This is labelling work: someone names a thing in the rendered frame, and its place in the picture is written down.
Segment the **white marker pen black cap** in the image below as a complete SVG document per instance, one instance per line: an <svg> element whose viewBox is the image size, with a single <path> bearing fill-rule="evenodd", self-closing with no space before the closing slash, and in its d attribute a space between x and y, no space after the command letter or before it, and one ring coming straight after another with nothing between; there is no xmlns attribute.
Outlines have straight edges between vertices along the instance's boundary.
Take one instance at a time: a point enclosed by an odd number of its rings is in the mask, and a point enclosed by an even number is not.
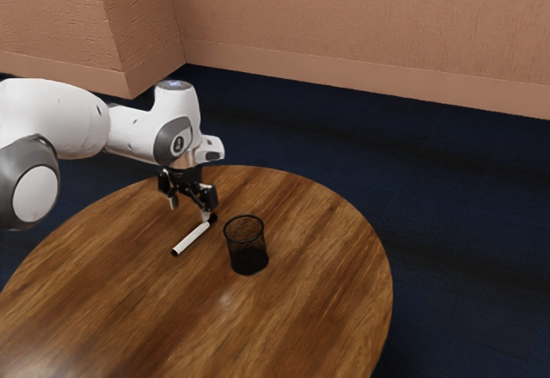
<svg viewBox="0 0 550 378"><path fill-rule="evenodd" d="M191 246L205 231L207 231L213 223L217 221L217 214L212 213L206 221L198 225L193 231L185 236L178 244L176 244L170 251L172 256L179 256Z"/></svg>

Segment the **black mesh pen holder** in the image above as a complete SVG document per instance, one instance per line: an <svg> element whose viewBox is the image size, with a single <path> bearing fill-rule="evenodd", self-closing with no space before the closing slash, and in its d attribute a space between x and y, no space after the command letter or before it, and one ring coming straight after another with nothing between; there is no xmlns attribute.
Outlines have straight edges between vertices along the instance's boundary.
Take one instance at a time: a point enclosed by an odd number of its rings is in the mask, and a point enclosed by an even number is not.
<svg viewBox="0 0 550 378"><path fill-rule="evenodd" d="M223 226L231 269L242 276L264 270L269 263L264 223L255 215L231 217Z"/></svg>

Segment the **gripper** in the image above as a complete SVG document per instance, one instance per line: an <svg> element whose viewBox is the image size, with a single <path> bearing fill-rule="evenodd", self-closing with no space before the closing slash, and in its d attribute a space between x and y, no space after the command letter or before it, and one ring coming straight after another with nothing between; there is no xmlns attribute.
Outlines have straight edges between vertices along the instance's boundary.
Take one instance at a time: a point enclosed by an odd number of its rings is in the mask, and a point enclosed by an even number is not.
<svg viewBox="0 0 550 378"><path fill-rule="evenodd" d="M205 223L218 206L218 196L214 185L202 183L202 172L201 165L187 169L162 167L157 175L157 188L168 199L171 210L179 207L177 192L188 196L200 208Z"/></svg>

